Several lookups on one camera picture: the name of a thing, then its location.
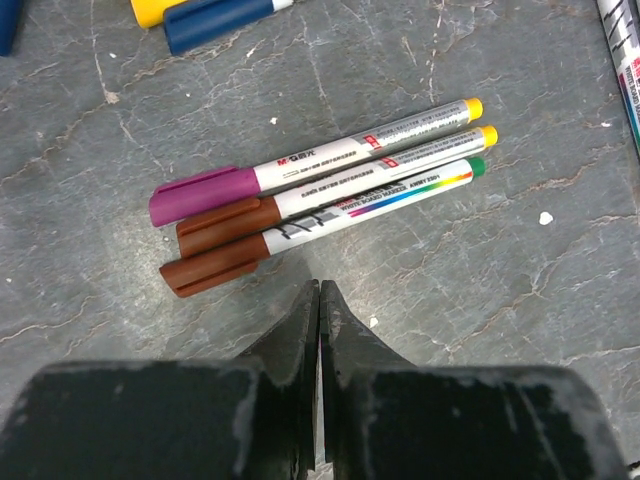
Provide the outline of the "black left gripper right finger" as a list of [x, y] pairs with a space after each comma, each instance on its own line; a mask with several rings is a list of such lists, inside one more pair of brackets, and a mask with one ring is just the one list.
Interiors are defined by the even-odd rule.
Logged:
[[417, 366], [319, 300], [325, 457], [338, 479], [624, 479], [599, 398], [544, 365]]

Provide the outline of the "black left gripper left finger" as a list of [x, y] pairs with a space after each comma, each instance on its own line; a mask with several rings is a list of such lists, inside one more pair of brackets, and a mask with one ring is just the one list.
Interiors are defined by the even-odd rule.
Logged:
[[5, 479], [304, 479], [315, 465], [319, 284], [228, 360], [42, 368], [1, 431]]

